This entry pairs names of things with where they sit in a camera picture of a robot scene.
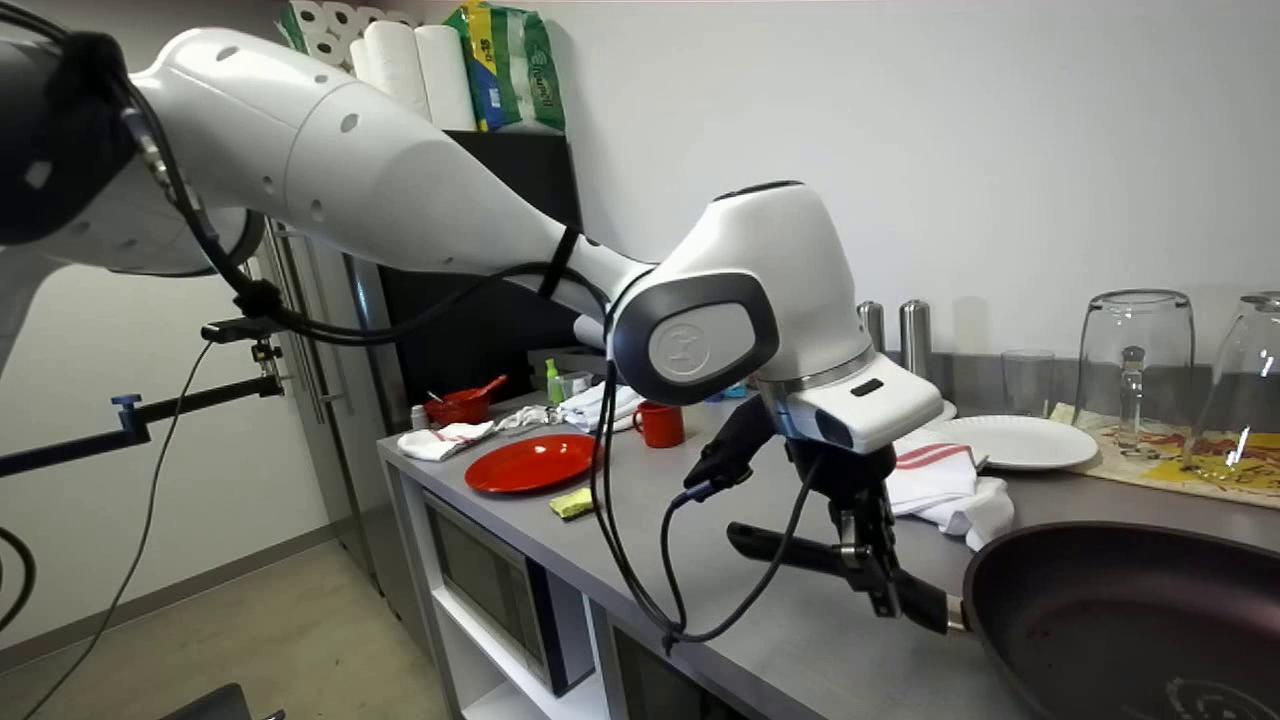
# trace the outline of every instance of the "black frying pan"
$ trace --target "black frying pan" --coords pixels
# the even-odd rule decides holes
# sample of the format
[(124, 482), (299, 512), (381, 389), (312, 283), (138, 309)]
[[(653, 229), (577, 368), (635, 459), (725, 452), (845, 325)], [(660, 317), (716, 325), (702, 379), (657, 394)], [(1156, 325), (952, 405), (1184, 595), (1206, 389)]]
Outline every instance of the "black frying pan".
[(1057, 720), (1280, 720), (1280, 558), (1139, 525), (986, 546), (962, 619)]

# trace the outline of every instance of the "white robotic arm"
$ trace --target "white robotic arm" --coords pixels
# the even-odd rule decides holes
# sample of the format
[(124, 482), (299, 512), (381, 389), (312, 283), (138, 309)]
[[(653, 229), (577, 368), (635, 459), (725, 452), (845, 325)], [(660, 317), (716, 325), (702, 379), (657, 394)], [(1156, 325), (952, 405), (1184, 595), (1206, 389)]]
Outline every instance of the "white robotic arm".
[[(36, 61), (9, 47), (0, 63)], [(645, 395), (698, 401), (751, 379), (781, 434), (850, 452), (941, 412), (935, 389), (861, 331), (838, 236), (802, 185), (718, 198), (664, 264), (639, 264), (547, 219), (387, 95), (267, 39), (184, 32), (131, 84), (206, 209), (255, 209), (407, 272), (543, 264), (577, 240), (566, 270), (609, 296), (603, 351)], [(54, 172), (36, 155), (9, 177), (38, 191)], [(53, 231), (20, 229), (0, 216), (0, 247), (116, 272), (198, 270), (144, 155)]]

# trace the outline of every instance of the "robotic arm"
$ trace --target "robotic arm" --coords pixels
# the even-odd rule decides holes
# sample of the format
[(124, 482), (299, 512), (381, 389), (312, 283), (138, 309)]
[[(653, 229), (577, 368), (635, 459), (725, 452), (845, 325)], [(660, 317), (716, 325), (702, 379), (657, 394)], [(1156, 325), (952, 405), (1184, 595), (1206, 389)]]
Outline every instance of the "robotic arm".
[[(0, 260), (204, 270), (155, 191), (161, 161), (75, 77), (104, 47), (0, 43), (4, 95), (20, 95), (0, 120)], [(689, 405), (751, 379), (783, 437), (846, 452), (941, 412), (935, 389), (861, 331), (838, 236), (802, 185), (716, 198), (666, 260), (639, 264), (547, 219), (374, 90), (281, 43), (195, 27), (131, 84), (206, 209), (255, 209), (407, 272), (501, 272), (571, 243), (566, 270), (609, 296), (603, 351), (639, 395)]]

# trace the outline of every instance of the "countertop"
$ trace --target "countertop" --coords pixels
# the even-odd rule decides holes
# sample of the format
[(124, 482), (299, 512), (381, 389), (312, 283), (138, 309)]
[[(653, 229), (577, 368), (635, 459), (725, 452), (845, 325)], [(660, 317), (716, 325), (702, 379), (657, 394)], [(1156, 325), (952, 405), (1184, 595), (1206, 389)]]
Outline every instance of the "countertop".
[[(697, 452), (718, 427), (716, 410), (689, 410), (689, 441), (679, 447), (645, 447), (635, 434), (620, 434), (613, 447), (613, 497), (624, 550), (639, 581), (666, 602), (660, 577), (660, 517), (675, 497)], [(556, 497), (474, 497), (463, 469), (486, 441), (442, 465), (413, 459), (384, 441), (384, 455), (433, 497), (448, 499), (486, 531), (517, 546), (566, 586), (603, 606), (629, 634), (657, 634), (633, 606), (592, 517), (571, 525), (547, 512)], [(729, 519), (783, 528), (798, 491), (781, 441), (757, 455), (757, 475), (706, 504), (689, 504), (675, 519), (670, 550), (692, 608), (692, 634), (718, 625), (741, 595), (759, 581), (764, 566), (729, 550)], [(1280, 512), (1125, 490), (1083, 475), (1006, 475), (1018, 525), (1047, 519), (1137, 519), (1230, 536), (1242, 546), (1280, 550)], [(798, 536), (833, 546), (822, 497), (807, 497)], [(901, 566), (921, 581), (958, 591), (972, 552), (944, 541), (930, 525), (897, 525)], [(952, 715), (952, 720), (1010, 720), (1029, 715), (996, 665), (972, 637), (930, 637), (912, 619), (880, 619), (869, 602), (845, 581), (781, 569), (757, 608), (710, 645), (679, 645), (675, 665), (692, 667), (710, 692), (736, 697), (759, 715)]]

